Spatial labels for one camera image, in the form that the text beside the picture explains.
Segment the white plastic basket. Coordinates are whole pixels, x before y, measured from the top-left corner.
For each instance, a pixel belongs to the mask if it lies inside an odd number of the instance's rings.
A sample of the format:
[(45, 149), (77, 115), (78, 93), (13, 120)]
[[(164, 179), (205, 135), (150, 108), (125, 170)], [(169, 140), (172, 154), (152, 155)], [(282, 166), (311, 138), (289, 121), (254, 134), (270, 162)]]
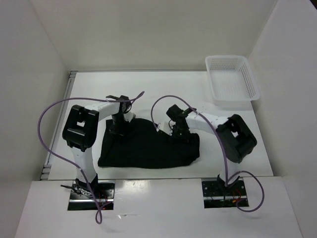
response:
[(207, 56), (205, 64), (211, 96), (217, 105), (243, 104), (260, 98), (257, 81), (246, 57)]

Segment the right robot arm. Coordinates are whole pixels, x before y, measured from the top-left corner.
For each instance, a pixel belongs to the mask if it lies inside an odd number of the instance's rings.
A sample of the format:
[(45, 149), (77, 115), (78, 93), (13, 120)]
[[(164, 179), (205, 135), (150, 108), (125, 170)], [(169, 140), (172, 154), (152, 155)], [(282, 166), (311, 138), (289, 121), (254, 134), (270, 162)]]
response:
[(223, 195), (230, 194), (240, 174), (238, 165), (257, 145), (257, 139), (242, 117), (237, 114), (215, 116), (192, 108), (182, 110), (177, 105), (170, 107), (166, 114), (174, 122), (170, 130), (172, 138), (187, 140), (190, 129), (215, 135), (224, 158), (224, 169), (218, 175), (220, 181), (217, 189)]

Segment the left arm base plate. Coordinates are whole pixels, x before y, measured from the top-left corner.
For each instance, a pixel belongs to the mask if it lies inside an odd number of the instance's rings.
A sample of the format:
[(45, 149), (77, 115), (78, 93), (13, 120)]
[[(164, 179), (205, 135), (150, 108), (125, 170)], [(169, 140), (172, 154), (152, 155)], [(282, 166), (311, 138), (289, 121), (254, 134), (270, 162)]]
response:
[[(76, 182), (72, 186), (65, 186), (70, 189), (70, 197), (68, 202), (68, 211), (89, 211), (97, 210), (97, 206), (91, 196), (91, 193), (76, 188)], [(102, 210), (113, 210), (114, 204), (115, 181), (100, 180), (98, 191), (95, 194), (98, 204)]]

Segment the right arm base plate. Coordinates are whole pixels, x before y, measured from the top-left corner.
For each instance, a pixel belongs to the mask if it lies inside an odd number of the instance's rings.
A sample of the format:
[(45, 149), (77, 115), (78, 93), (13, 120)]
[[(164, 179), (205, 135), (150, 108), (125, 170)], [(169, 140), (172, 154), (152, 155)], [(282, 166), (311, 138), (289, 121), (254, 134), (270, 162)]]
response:
[(204, 208), (231, 208), (238, 203), (239, 207), (249, 207), (245, 184), (239, 178), (229, 188), (224, 187), (224, 183), (217, 178), (203, 179), (202, 193)]

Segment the black shorts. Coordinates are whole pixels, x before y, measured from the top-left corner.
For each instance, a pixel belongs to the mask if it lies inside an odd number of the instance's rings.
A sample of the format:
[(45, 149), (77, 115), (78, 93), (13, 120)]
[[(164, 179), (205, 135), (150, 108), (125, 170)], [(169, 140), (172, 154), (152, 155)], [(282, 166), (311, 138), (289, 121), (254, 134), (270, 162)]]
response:
[(133, 119), (121, 139), (110, 129), (112, 120), (106, 120), (98, 166), (116, 168), (169, 169), (192, 164), (200, 156), (200, 138), (191, 133), (188, 141), (177, 141), (157, 132), (151, 121)]

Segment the aluminium table edge rail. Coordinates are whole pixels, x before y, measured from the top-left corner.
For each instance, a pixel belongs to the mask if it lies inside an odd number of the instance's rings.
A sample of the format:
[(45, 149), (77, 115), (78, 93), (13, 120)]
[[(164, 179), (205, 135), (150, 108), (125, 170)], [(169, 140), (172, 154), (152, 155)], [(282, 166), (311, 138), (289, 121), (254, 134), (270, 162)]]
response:
[[(65, 93), (64, 93), (64, 96), (63, 96), (64, 99), (68, 98), (69, 95), (71, 94), (76, 74), (77, 74), (77, 71), (70, 71), (70, 73), (69, 73), (66, 90), (65, 90)], [(58, 117), (57, 117), (57, 122), (56, 122), (56, 125), (55, 125), (55, 129), (53, 131), (53, 136), (52, 136), (52, 139), (51, 139), (51, 142), (50, 142), (50, 145), (49, 145), (49, 148), (51, 150), (53, 149), (54, 142), (55, 142), (55, 140), (58, 137), (58, 134), (60, 132), (59, 126), (60, 126), (60, 123), (61, 123), (61, 119), (64, 117), (64, 114), (65, 114), (65, 108), (64, 107), (65, 107), (65, 102), (62, 102), (61, 106), (60, 106), (59, 114), (58, 114)], [(49, 180), (49, 174), (50, 174), (51, 167), (52, 167), (52, 160), (53, 160), (53, 157), (52, 157), (51, 153), (48, 152), (47, 156), (46, 156), (45, 163), (44, 163), (43, 168), (42, 168), (42, 172), (41, 172), (41, 176), (40, 176), (39, 180), (43, 180), (43, 181), (48, 181)]]

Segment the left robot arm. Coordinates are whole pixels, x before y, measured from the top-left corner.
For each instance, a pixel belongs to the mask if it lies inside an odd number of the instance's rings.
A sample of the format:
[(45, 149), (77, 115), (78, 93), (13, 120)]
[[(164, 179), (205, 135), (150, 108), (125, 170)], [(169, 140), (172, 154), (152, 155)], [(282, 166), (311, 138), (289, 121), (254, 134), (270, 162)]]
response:
[(87, 198), (97, 196), (99, 192), (98, 174), (94, 168), (92, 146), (94, 145), (98, 124), (111, 117), (109, 132), (114, 138), (121, 139), (128, 130), (133, 115), (129, 113), (133, 101), (127, 96), (107, 96), (106, 101), (88, 106), (74, 105), (64, 126), (62, 138), (71, 148), (76, 172), (76, 185)]

